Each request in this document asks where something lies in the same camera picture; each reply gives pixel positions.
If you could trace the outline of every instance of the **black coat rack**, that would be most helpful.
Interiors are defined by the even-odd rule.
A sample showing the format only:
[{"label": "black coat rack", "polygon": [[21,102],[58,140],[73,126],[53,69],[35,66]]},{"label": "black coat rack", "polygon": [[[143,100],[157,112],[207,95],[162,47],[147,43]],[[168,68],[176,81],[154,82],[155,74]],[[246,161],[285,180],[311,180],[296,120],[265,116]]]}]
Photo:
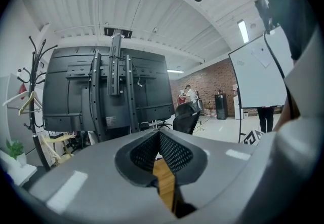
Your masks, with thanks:
[{"label": "black coat rack", "polygon": [[[32,43],[32,45],[34,46],[34,51],[32,53],[32,66],[31,66],[31,72],[29,72],[26,68],[23,68],[23,70],[25,70],[28,74],[29,74],[29,80],[28,81],[24,81],[22,80],[20,77],[17,77],[18,80],[20,80],[21,82],[27,84],[29,83],[29,97],[31,96],[31,93],[35,90],[35,86],[37,84],[41,84],[43,82],[45,82],[45,80],[41,80],[40,82],[37,82],[37,79],[46,74],[45,72],[43,73],[40,73],[39,75],[37,75],[37,70],[38,70],[38,64],[42,58],[42,56],[49,50],[57,47],[57,45],[51,47],[51,48],[48,48],[46,49],[44,52],[43,52],[43,48],[44,48],[44,45],[46,43],[46,39],[43,41],[39,51],[37,52],[37,49],[36,49],[36,46],[35,46],[35,43],[34,41],[32,40],[31,36],[29,36],[29,39]],[[27,127],[29,130],[32,131],[32,139],[34,141],[34,144],[35,144],[35,147],[36,147],[36,151],[38,153],[38,156],[40,158],[40,161],[42,162],[42,165],[44,166],[45,170],[46,171],[49,171],[50,170],[50,166],[44,156],[44,153],[43,153],[43,150],[42,150],[42,147],[41,147],[41,143],[39,141],[39,138],[38,138],[38,135],[36,133],[36,128],[35,127],[38,127],[38,128],[41,128],[43,127],[44,125],[42,124],[41,126],[38,126],[36,124],[36,121],[35,121],[35,113],[34,113],[34,100],[32,100],[29,104],[29,122],[30,122],[30,126],[28,126],[27,124],[24,124],[25,127]]]}]

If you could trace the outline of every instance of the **black sleeve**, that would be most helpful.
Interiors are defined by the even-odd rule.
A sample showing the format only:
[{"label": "black sleeve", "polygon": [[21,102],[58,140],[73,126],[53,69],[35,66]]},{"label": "black sleeve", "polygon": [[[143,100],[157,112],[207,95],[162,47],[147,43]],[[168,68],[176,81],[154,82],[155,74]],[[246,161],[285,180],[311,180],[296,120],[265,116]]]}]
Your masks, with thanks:
[{"label": "black sleeve", "polygon": [[284,30],[292,59],[298,60],[315,30],[316,16],[307,0],[268,0],[270,12]]}]

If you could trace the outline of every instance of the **ceiling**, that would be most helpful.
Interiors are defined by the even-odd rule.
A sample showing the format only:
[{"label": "ceiling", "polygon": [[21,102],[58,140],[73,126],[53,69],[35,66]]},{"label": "ceiling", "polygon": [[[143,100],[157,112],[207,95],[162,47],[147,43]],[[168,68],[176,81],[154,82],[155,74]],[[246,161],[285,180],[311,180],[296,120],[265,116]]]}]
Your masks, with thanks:
[{"label": "ceiling", "polygon": [[60,47],[109,46],[105,27],[130,29],[133,35],[122,41],[124,47],[163,54],[168,69],[184,71],[242,46],[241,19],[251,40],[260,36],[264,27],[254,1],[23,0],[39,30],[51,25]]}]

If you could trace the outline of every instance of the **black monitor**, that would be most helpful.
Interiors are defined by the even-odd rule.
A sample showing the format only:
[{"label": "black monitor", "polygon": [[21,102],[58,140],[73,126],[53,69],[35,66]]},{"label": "black monitor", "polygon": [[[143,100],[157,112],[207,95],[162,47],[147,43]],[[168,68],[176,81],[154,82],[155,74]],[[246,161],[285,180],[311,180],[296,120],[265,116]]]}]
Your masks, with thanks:
[{"label": "black monitor", "polygon": [[[128,69],[132,72],[127,71],[127,55],[131,63]],[[93,67],[97,62],[100,74]],[[99,76],[97,87],[92,79],[95,73]],[[127,73],[133,76],[130,89],[127,89]],[[46,73],[45,130],[96,131],[94,121],[100,119],[93,115],[90,99],[95,90],[99,90],[100,122],[106,140],[129,134],[133,115],[142,123],[167,119],[174,114],[164,56],[126,48],[117,51],[110,47],[60,48],[54,50]],[[130,90],[136,114],[129,108]]]}]

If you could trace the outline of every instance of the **fluorescent light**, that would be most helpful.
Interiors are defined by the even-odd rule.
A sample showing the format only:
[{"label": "fluorescent light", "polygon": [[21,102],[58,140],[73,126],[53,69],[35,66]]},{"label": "fluorescent light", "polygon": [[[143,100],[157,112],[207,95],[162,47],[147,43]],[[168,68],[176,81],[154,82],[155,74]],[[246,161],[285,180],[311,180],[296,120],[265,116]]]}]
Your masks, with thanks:
[{"label": "fluorescent light", "polygon": [[168,70],[168,72],[184,73],[184,71]]},{"label": "fluorescent light", "polygon": [[237,24],[241,31],[244,43],[249,42],[249,35],[248,35],[248,31],[247,31],[247,26],[245,25],[245,21],[240,20]]}]

